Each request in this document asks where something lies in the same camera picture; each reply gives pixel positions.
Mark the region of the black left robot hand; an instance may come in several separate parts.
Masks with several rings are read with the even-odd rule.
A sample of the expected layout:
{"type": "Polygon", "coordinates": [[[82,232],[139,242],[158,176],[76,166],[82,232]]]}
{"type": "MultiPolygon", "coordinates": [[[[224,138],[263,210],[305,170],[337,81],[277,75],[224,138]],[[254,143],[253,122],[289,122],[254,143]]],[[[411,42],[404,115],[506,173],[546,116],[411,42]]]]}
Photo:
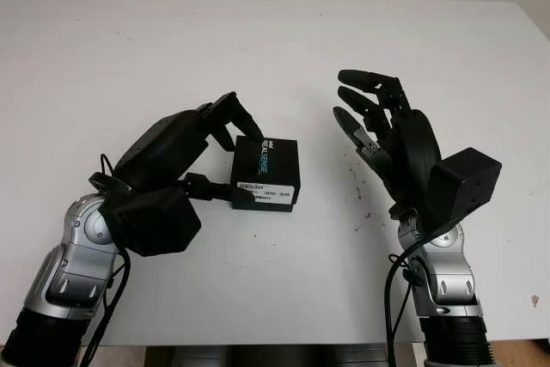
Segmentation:
{"type": "Polygon", "coordinates": [[[114,191],[108,199],[122,203],[143,197],[159,204],[187,201],[177,181],[206,150],[209,136],[224,150],[235,149],[227,129],[229,123],[254,141],[263,139],[260,128],[235,92],[196,109],[159,119],[126,151],[113,170],[113,178],[127,187],[126,194],[114,191]]]}

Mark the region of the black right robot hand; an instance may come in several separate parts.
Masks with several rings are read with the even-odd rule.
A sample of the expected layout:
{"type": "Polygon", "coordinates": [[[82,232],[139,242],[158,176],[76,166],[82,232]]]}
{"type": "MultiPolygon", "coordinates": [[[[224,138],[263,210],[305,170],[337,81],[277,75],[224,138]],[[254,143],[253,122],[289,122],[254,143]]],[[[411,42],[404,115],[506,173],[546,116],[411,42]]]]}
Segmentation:
{"type": "Polygon", "coordinates": [[[357,153],[382,180],[394,201],[391,218],[409,210],[420,212],[432,168],[441,153],[424,113],[411,108],[400,79],[364,70],[340,70],[338,96],[358,113],[343,107],[333,115],[357,153]]]}

